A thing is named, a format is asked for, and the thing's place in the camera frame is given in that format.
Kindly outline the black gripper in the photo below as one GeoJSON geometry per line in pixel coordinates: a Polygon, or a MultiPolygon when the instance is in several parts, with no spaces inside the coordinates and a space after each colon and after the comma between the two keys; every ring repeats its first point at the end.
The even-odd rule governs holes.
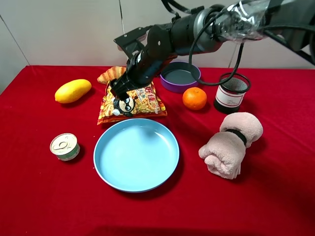
{"type": "Polygon", "coordinates": [[[127,99],[126,91],[149,85],[166,65],[177,58],[171,29],[171,24],[153,25],[150,28],[142,41],[145,48],[128,59],[126,71],[119,79],[110,81],[111,93],[116,99],[127,99]]]}

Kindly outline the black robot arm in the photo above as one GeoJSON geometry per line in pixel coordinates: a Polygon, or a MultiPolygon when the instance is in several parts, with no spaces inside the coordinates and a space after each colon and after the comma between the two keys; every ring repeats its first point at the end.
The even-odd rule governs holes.
{"type": "Polygon", "coordinates": [[[226,41],[269,37],[310,63],[315,61],[315,3],[312,0],[241,0],[187,9],[173,0],[164,7],[174,15],[167,24],[136,28],[115,39],[127,55],[125,73],[111,81],[119,100],[148,86],[178,56],[217,51],[226,41]]]}

